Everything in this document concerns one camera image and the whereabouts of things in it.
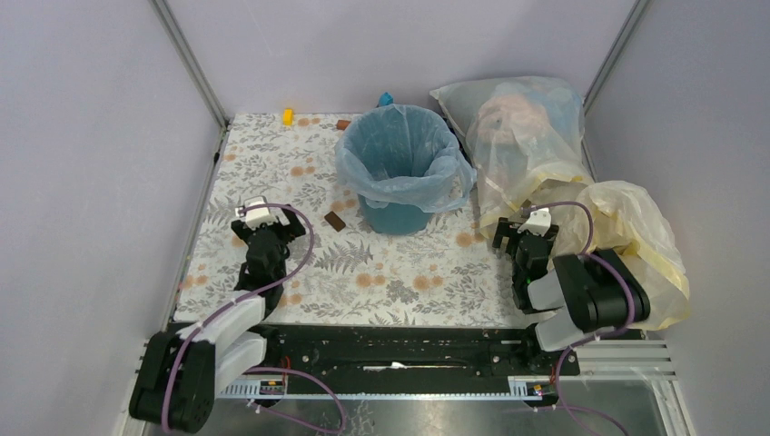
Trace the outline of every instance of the yellow plastic bag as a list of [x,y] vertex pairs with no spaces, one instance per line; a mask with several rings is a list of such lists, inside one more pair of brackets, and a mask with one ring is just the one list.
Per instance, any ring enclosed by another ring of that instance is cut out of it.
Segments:
[[[620,181],[595,183],[579,193],[576,201],[593,215],[590,250],[615,249],[649,297],[649,318],[632,326],[661,330],[686,319],[690,286],[682,256],[674,245],[671,226],[647,190]],[[586,244],[588,219],[579,208],[569,209],[559,223],[552,257],[578,253]]]

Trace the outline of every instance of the white bracket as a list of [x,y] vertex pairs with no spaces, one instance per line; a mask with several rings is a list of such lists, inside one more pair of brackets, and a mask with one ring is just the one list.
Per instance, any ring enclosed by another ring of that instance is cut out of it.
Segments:
[[265,203],[267,203],[267,199],[265,199],[265,197],[262,195],[259,197],[250,198],[249,200],[243,202],[243,206],[235,208],[235,215],[238,216],[241,221],[246,223],[246,225],[249,226],[249,228],[252,230],[263,224],[273,224],[278,222],[278,218],[276,218],[267,207],[252,209],[246,213],[243,212],[244,209],[247,209],[250,206],[256,206]]
[[518,232],[529,230],[532,234],[542,236],[551,227],[551,213],[547,207],[537,209],[529,214],[529,218],[519,226]]

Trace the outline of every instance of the bag of items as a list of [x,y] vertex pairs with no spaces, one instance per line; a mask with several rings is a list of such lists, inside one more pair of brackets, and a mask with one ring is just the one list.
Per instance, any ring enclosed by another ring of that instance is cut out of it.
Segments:
[[593,183],[581,162],[582,100],[567,82],[489,79],[430,94],[478,171],[480,231],[487,238],[499,217],[517,212],[541,188],[577,192]]

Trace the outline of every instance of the yellow toy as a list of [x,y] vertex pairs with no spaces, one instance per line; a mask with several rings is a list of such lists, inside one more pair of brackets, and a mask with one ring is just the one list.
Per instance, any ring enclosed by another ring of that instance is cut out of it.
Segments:
[[286,109],[283,111],[283,125],[291,125],[294,122],[294,111]]

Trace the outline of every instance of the gray fern pattern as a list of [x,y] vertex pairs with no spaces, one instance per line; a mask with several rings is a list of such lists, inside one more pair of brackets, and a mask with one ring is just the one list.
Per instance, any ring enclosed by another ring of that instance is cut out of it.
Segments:
[[371,250],[368,245],[364,247],[363,241],[359,242],[358,246],[353,241],[347,241],[344,245],[334,243],[315,261],[314,266],[336,273],[346,273],[355,271],[360,264],[372,259],[374,256]]
[[[434,214],[422,232],[388,236],[371,230],[357,194],[337,184],[334,168],[334,145],[342,135],[335,124],[352,116],[296,115],[292,126],[276,114],[235,116],[180,280],[174,319],[197,321],[229,301],[246,254],[230,230],[233,210],[244,199],[264,195],[304,212],[316,236],[310,260],[283,285],[270,322],[480,327],[534,322],[537,316],[525,316],[513,304],[510,259],[498,259],[476,234],[475,193],[464,207]],[[329,211],[347,224],[341,232],[323,220]],[[309,245],[307,236],[290,244],[289,271]]]

